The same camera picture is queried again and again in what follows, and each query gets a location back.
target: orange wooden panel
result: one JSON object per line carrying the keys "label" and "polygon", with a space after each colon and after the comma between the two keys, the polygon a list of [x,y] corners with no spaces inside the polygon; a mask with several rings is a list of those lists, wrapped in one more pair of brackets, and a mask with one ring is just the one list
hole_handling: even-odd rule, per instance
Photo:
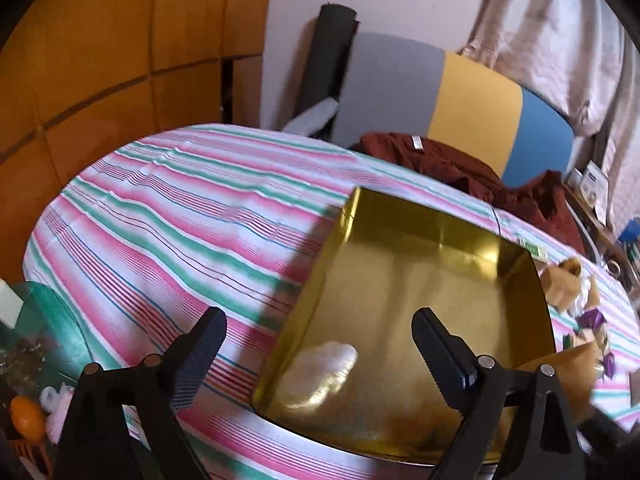
{"label": "orange wooden panel", "polygon": [[154,78],[160,130],[220,121],[220,63],[205,63]]}
{"label": "orange wooden panel", "polygon": [[262,57],[234,61],[234,124],[260,127]]}
{"label": "orange wooden panel", "polygon": [[223,56],[261,54],[269,0],[226,0]]}
{"label": "orange wooden panel", "polygon": [[153,68],[220,57],[225,0],[156,0]]}
{"label": "orange wooden panel", "polygon": [[25,32],[18,24],[0,50],[0,156],[37,126],[25,58],[30,38]]}
{"label": "orange wooden panel", "polygon": [[23,280],[22,257],[29,235],[60,189],[43,137],[0,165],[0,278],[9,283]]}
{"label": "orange wooden panel", "polygon": [[127,142],[156,132],[149,81],[109,95],[46,132],[53,164],[66,184]]}
{"label": "orange wooden panel", "polygon": [[28,57],[40,120],[148,73],[152,0],[36,0]]}

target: orange fruit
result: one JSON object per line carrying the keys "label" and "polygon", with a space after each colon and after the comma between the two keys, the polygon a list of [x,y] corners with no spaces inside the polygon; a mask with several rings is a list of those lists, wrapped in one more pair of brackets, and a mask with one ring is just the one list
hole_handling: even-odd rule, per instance
{"label": "orange fruit", "polygon": [[14,428],[29,442],[41,441],[46,429],[45,413],[37,402],[29,397],[17,396],[11,400],[11,422]]}

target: metal screw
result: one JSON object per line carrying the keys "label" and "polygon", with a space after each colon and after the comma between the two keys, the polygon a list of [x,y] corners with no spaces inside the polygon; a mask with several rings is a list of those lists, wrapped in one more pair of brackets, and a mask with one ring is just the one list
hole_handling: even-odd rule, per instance
{"label": "metal screw", "polygon": [[100,371],[100,365],[98,363],[89,363],[83,370],[86,375],[93,375],[98,371]]}
{"label": "metal screw", "polygon": [[552,365],[543,364],[540,365],[540,371],[545,374],[547,377],[553,377],[556,371],[552,367]]}
{"label": "metal screw", "polygon": [[144,363],[147,368],[153,368],[158,366],[162,362],[162,356],[158,354],[151,354],[145,357]]}
{"label": "metal screw", "polygon": [[478,364],[482,367],[482,368],[488,368],[491,369],[495,366],[495,361],[494,358],[489,356],[489,355],[481,355],[478,358]]}

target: maroon cloth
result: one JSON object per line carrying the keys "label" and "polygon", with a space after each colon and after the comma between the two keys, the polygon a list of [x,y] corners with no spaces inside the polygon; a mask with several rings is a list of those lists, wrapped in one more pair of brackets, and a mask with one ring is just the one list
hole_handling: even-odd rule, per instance
{"label": "maroon cloth", "polygon": [[360,139],[359,149],[508,211],[584,254],[559,171],[545,171],[524,186],[509,188],[494,170],[471,155],[435,140],[422,139],[422,145],[423,150],[416,150],[407,134],[367,134]]}

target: striped tablecloth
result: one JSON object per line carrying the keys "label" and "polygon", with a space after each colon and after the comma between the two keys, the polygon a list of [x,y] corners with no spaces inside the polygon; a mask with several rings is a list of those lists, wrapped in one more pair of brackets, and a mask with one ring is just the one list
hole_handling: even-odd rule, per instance
{"label": "striped tablecloth", "polygon": [[[93,358],[105,368],[163,352],[209,305],[226,312],[214,373],[179,414],[213,477],[423,478],[423,468],[321,446],[249,407],[260,364],[356,186],[527,238],[555,260],[571,253],[412,171],[319,140],[208,124],[132,142],[76,176],[38,221],[24,273],[80,313]],[[598,384],[594,402],[630,427],[640,418],[629,408],[626,383],[626,373],[640,367],[636,318],[622,288],[590,270],[598,273],[619,364],[615,380]],[[559,342],[574,325],[551,312]],[[139,431],[136,414],[127,416]]]}

